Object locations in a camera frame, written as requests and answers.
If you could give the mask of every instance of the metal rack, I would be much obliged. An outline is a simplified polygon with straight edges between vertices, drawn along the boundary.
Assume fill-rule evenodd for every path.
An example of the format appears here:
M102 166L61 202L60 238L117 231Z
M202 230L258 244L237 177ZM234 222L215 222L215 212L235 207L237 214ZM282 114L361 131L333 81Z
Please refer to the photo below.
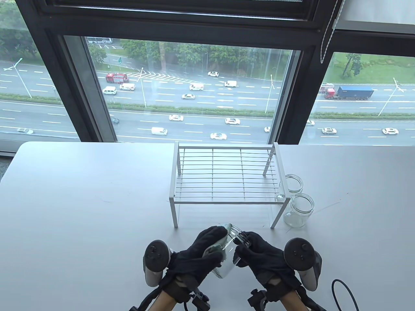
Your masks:
M283 199L277 200L279 194ZM246 146L175 142L169 194L175 228L180 204L281 206L276 217L270 218L270 227L274 228L290 198L277 143Z

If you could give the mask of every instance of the bus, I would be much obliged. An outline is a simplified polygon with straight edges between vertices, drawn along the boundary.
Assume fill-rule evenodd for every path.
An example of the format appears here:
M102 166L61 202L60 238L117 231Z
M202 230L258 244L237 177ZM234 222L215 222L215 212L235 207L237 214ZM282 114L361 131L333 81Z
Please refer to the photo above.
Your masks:
M111 38L86 37L86 41L88 41L88 43L95 44L112 44Z

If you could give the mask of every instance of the black glove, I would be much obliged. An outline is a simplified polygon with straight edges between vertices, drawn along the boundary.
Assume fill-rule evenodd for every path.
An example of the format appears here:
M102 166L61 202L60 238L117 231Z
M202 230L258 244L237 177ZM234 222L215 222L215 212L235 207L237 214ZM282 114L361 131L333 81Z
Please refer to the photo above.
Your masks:
M285 259L284 252L266 242L255 232L244 232L250 242L247 248L244 244L238 245L235 253L241 258L238 267L249 266L255 277L261 284L266 284L273 275L279 277L285 284L293 289L298 288L301 283L295 277Z
M187 249L171 256L170 263L167 266L166 275L163 277L159 285L166 286L176 277L180 277L184 283L184 276L191 277L195 280L190 287L199 286L206 276L216 267L220 267L223 259L222 252L215 252L202 257L204 251L217 241L227 235L228 231L223 226L212 226L199 233L193 244Z

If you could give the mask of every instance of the empty glass jar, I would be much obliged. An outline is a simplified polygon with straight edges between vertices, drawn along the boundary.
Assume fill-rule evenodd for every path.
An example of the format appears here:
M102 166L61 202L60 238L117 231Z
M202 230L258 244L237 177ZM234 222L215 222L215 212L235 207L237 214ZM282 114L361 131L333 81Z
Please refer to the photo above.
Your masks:
M304 193L294 195L288 203L284 221L291 228L301 228L314 210L313 199Z
M232 224L224 224L228 229L228 235L220 241L220 247L223 253L223 260L221 267L215 268L212 272L220 279L223 279L239 262L240 258L235 253L235 248L240 244L245 244L249 247L249 241L245 234Z
M297 175L287 174L286 180L287 180L288 192L290 192L291 197L303 191L303 181ZM285 195L283 193L277 194L277 201L284 201L284 199L285 199Z

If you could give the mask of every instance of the window glass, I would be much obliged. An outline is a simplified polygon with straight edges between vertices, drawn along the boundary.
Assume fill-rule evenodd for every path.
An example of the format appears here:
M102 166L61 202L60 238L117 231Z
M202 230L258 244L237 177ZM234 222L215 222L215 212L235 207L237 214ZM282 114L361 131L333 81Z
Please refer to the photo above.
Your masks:
M300 143L415 146L415 58L334 53Z
M78 139L14 0L0 1L0 106L0 140Z
M119 141L266 143L291 51L89 44Z

